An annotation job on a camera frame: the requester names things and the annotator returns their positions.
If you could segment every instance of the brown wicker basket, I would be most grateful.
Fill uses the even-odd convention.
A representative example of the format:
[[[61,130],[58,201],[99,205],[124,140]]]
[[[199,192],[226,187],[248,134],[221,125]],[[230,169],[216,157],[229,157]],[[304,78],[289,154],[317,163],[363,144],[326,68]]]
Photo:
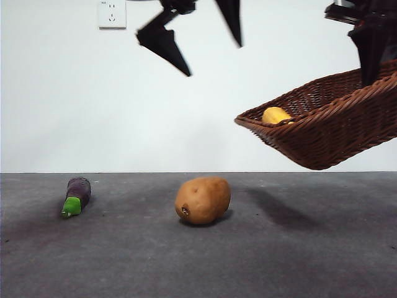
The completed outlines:
[[[234,120],[265,144],[309,169],[326,169],[397,137],[397,60],[381,65],[378,81],[361,88],[360,69],[333,74],[296,88]],[[261,121],[277,106],[291,119]]]

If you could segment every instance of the wall socket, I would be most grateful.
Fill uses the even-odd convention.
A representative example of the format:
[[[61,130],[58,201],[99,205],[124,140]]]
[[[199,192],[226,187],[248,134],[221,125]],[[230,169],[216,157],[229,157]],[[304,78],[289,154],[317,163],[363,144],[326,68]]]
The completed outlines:
[[[127,28],[125,0],[101,0],[98,2],[99,28]]]

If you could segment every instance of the yellow vegetable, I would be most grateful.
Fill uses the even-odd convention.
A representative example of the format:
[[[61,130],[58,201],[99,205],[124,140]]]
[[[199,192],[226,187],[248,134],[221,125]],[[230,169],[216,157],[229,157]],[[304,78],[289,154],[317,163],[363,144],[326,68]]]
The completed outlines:
[[[285,112],[281,107],[268,107],[262,115],[262,122],[277,124],[285,119],[289,119],[291,116]]]

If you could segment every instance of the eggplant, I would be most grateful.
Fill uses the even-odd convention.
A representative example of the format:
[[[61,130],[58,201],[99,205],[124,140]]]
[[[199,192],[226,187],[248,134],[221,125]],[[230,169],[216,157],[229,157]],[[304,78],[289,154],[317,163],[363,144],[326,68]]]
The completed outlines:
[[[79,215],[87,206],[91,198],[91,184],[87,178],[72,178],[68,182],[65,202],[61,215],[63,218],[70,218],[73,215]]]

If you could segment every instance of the brown potato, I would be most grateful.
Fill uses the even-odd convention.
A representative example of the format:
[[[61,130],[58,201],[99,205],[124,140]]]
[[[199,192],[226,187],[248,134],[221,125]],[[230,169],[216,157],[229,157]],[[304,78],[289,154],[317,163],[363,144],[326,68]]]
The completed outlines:
[[[180,218],[195,225],[209,224],[229,208],[230,187],[221,177],[199,177],[182,184],[175,199]]]

